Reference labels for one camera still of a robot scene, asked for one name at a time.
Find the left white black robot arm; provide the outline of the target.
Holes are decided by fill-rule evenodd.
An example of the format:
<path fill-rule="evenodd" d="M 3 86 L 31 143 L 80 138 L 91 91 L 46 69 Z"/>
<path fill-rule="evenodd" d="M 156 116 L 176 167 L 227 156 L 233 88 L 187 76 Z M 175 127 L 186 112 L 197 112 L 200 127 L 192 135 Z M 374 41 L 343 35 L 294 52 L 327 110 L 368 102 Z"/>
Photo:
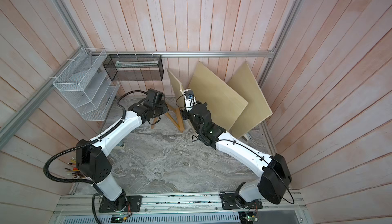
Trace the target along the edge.
<path fill-rule="evenodd" d="M 124 96 L 120 97 L 117 100 L 117 106 L 122 110 L 121 118 L 97 137 L 89 141 L 81 140 L 77 143 L 77 169 L 92 181 L 91 185 L 94 189 L 116 212 L 125 209 L 127 197 L 125 191 L 114 179 L 112 165 L 107 157 L 117 144 L 133 130 L 168 112 L 165 95 L 162 92 L 149 89 L 142 93 L 146 97 L 129 108 L 120 104 Z"/>

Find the plywood board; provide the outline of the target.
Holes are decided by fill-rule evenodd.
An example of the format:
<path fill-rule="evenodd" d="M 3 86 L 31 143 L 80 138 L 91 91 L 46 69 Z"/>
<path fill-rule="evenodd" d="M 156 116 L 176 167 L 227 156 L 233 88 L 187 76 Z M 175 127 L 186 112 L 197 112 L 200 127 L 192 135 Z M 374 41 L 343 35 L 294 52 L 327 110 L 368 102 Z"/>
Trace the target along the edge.
<path fill-rule="evenodd" d="M 273 113 L 247 62 L 240 66 L 227 84 L 248 102 L 230 130 L 231 135 L 240 138 Z"/>
<path fill-rule="evenodd" d="M 196 66 L 189 89 L 196 100 L 207 103 L 212 121 L 227 131 L 248 105 L 243 97 L 201 62 Z"/>
<path fill-rule="evenodd" d="M 177 79 L 177 77 L 167 69 L 167 73 L 170 79 L 170 83 L 176 97 L 176 104 L 179 107 L 184 107 L 184 88 L 182 83 Z"/>

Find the wooden easel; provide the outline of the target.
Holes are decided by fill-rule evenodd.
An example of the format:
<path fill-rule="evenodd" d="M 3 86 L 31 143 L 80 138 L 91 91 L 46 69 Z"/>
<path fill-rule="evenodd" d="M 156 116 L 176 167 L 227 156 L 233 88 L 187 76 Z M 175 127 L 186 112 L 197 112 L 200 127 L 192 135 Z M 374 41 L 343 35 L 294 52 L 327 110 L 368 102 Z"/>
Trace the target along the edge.
<path fill-rule="evenodd" d="M 165 115 L 180 132 L 184 132 L 185 130 L 184 121 L 182 119 L 182 114 L 180 109 L 172 107 L 168 102 L 166 102 L 166 105 L 168 106 L 169 111 L 165 113 Z M 175 119 L 171 116 L 170 112 L 174 113 Z"/>

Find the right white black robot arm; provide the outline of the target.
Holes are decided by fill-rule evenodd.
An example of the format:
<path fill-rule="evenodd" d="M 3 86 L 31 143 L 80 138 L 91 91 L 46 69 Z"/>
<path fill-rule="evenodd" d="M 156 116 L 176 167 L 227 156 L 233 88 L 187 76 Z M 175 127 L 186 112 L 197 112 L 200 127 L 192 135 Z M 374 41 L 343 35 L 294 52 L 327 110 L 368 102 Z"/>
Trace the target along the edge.
<path fill-rule="evenodd" d="M 182 110 L 184 120 L 189 120 L 197 133 L 197 139 L 206 146 L 224 152 L 243 165 L 247 166 L 258 179 L 252 182 L 242 182 L 229 202 L 242 209 L 252 206 L 261 198 L 278 205 L 289 192 L 292 181 L 291 173 L 286 160 L 280 154 L 273 156 L 250 147 L 232 136 L 224 128 L 216 125 L 211 119 L 211 113 L 206 103 L 196 101 L 194 98 L 184 99 Z"/>

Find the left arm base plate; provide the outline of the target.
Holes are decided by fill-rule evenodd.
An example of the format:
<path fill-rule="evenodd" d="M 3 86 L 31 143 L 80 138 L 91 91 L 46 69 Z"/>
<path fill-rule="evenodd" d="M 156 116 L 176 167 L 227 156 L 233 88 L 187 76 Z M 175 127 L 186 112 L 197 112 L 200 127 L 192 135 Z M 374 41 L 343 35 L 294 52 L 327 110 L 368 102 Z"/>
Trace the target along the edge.
<path fill-rule="evenodd" d="M 116 201 L 103 197 L 99 213 L 109 212 L 139 212 L 143 197 L 141 195 L 121 195 Z"/>

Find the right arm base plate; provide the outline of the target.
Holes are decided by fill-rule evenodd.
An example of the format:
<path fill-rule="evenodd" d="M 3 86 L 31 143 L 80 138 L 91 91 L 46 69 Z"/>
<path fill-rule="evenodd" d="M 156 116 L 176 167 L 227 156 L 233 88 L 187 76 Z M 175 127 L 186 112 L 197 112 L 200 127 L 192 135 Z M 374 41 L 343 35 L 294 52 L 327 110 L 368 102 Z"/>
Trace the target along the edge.
<path fill-rule="evenodd" d="M 222 208 L 224 210 L 235 210 L 235 209 L 262 209 L 262 202 L 258 199 L 253 202 L 246 202 L 236 193 L 220 192 L 219 197 L 221 199 Z"/>

